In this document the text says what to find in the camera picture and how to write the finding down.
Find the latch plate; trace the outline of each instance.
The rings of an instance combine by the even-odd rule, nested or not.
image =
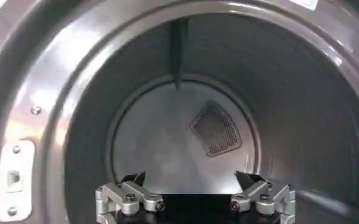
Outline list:
[[[32,212],[35,146],[28,140],[6,143],[0,159],[0,221],[21,221]]]

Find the bolt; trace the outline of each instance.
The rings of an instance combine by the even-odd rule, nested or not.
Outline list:
[[[9,216],[14,216],[16,215],[16,208],[15,207],[10,207],[9,210],[7,210],[7,214]]]
[[[165,208],[166,208],[166,205],[165,205],[165,203],[162,202],[162,201],[159,201],[159,202],[156,204],[156,210],[157,210],[157,211],[163,211]]]
[[[41,113],[42,108],[38,106],[32,106],[30,112],[34,115],[39,115]]]
[[[21,148],[19,146],[17,146],[17,145],[13,146],[13,153],[14,154],[18,154],[20,151],[21,151]]]
[[[269,194],[260,194],[260,200],[262,201],[268,201],[270,200],[270,195]]]
[[[239,211],[239,208],[240,208],[240,207],[239,207],[239,203],[237,203],[236,201],[233,201],[233,202],[230,203],[229,208],[230,208],[232,211],[237,212],[237,211]]]
[[[136,200],[136,195],[135,194],[127,194],[125,196],[125,201],[126,202],[133,202]]]

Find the mesh vent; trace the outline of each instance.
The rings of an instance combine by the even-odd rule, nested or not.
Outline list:
[[[209,101],[190,124],[191,130],[207,147],[208,156],[216,156],[241,147],[238,129],[229,114]]]

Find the stainless steel drum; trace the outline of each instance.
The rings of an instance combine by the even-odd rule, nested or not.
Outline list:
[[[359,1],[9,1],[0,223],[94,223],[95,189],[297,189],[297,223],[359,223]]]

